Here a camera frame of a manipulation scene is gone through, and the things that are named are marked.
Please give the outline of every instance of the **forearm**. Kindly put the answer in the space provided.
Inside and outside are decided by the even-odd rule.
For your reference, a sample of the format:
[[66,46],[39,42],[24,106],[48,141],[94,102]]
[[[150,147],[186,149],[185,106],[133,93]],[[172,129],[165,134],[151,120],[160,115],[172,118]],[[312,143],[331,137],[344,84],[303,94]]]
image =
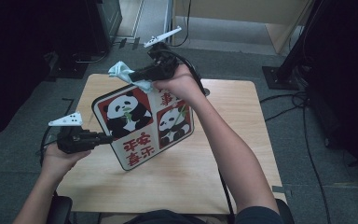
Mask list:
[[253,151],[205,98],[190,103],[211,145],[219,170],[238,208],[266,206],[278,212],[267,179]]
[[13,223],[46,223],[57,184],[39,176],[34,188]]

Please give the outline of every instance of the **sleeve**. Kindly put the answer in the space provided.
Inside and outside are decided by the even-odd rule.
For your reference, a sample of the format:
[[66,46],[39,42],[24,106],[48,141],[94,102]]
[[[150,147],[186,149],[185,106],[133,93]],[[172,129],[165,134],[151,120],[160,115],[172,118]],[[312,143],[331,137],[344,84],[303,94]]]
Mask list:
[[248,207],[240,211],[235,224],[283,224],[282,218],[275,211],[262,206]]

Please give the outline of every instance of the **gray carpet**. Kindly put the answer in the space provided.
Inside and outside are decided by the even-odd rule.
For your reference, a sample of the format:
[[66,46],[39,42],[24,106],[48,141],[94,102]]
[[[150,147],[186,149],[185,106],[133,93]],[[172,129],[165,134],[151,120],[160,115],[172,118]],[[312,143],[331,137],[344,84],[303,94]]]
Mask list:
[[[270,90],[261,66],[279,66],[283,57],[221,52],[201,49],[174,49],[195,64],[204,78],[253,81],[258,96],[295,93]],[[0,133],[0,223],[11,223],[40,172],[38,156],[43,133],[50,120],[62,117],[70,102],[78,99],[90,74],[107,73],[117,61],[130,68],[151,63],[146,50],[131,46],[114,46],[106,58],[89,65],[83,79],[59,78],[42,82],[21,107],[7,128]],[[290,98],[279,98],[262,104],[265,118],[292,107]],[[306,108],[310,154],[306,148],[302,109],[287,112],[267,122],[268,134],[275,153],[288,204],[296,223],[328,223],[324,199],[310,160],[321,178],[331,223],[358,223],[358,166],[348,152],[324,146],[324,134],[312,109]],[[97,214],[78,213],[78,223],[97,223]]]

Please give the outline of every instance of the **panda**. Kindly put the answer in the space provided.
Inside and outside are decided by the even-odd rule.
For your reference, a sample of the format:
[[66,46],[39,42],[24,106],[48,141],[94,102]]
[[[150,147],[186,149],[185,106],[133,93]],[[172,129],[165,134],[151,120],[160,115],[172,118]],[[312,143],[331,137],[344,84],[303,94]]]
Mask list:
[[182,109],[182,107],[176,107],[161,116],[158,130],[162,147],[166,147],[172,141],[182,138],[190,130],[190,125],[188,125],[185,116],[181,113]]
[[115,138],[142,129],[152,119],[151,112],[133,96],[132,91],[118,96],[109,105],[103,107],[106,112],[106,126]]

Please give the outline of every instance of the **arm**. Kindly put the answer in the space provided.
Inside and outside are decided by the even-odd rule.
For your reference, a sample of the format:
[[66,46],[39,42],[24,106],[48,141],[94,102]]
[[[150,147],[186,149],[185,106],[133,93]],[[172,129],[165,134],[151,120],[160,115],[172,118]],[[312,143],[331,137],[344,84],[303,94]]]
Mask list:
[[220,117],[188,69],[180,65],[172,79],[156,81],[154,86],[184,99],[197,113],[219,170],[234,197],[237,212],[250,206],[264,206],[279,213],[257,157]]
[[13,223],[46,223],[55,189],[76,162],[90,153],[91,151],[65,154],[55,144],[48,146],[42,172]]

